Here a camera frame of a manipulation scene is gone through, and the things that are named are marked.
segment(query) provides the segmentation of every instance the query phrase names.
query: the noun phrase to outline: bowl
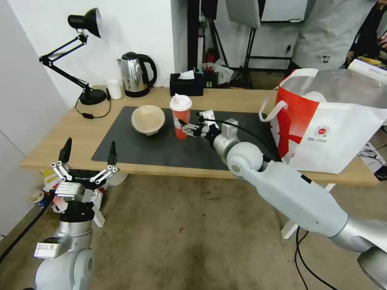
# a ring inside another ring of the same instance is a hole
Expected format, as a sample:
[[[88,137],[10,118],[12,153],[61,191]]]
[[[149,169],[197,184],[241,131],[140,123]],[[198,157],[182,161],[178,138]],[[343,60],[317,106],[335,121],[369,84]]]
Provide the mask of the bowl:
[[[137,132],[151,136],[160,131],[164,125],[165,114],[159,107],[153,105],[141,106],[134,110],[131,122]]]

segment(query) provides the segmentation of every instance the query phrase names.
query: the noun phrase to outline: lamp base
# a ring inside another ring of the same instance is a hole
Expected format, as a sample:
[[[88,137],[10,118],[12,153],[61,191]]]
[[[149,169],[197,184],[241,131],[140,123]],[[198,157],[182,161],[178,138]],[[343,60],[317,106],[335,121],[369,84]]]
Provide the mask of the lamp base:
[[[106,99],[106,93],[100,89],[90,89],[85,91],[79,97],[79,101],[83,105],[96,105],[103,102]]]

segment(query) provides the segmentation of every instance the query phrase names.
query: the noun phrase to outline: tissue box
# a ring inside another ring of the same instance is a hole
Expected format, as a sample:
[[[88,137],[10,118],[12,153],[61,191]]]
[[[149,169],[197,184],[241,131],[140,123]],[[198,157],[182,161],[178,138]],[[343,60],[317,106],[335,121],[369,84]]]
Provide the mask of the tissue box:
[[[180,74],[171,74],[169,79],[169,91],[171,97],[176,93],[179,95],[196,96],[203,95],[203,75],[194,74],[195,79],[179,79]]]

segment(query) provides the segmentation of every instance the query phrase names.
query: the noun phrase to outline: stainless steel kettle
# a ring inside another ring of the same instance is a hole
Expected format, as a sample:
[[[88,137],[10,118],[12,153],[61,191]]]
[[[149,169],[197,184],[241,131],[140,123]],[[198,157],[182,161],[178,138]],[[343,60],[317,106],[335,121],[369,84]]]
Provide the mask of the stainless steel kettle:
[[[157,70],[154,61],[145,54],[128,52],[117,59],[121,70],[122,83],[124,84],[125,95],[129,97],[142,97],[149,93],[149,88],[154,85],[157,79]],[[145,62],[150,64],[153,71],[153,78],[149,80]]]

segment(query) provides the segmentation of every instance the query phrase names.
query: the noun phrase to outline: black mat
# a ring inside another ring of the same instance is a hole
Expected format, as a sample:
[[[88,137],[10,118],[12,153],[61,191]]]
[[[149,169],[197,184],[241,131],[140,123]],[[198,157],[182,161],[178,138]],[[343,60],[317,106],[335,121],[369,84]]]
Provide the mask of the black mat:
[[[131,125],[131,115],[137,107],[122,108],[117,119],[102,140],[92,160],[106,162],[110,144],[116,142],[116,149],[120,163],[162,165],[188,168],[227,170],[216,151],[212,149],[207,140],[201,137],[188,137],[178,140],[175,135],[172,112],[163,109],[165,113],[165,125],[152,136],[138,133]],[[191,110],[191,123],[197,124],[197,110]],[[256,144],[261,151],[270,158],[278,156],[273,137],[269,129],[269,123],[260,122],[257,113],[214,112],[215,118],[227,120],[234,118],[239,125],[250,130],[262,138],[269,149],[254,137],[238,130],[241,141]]]

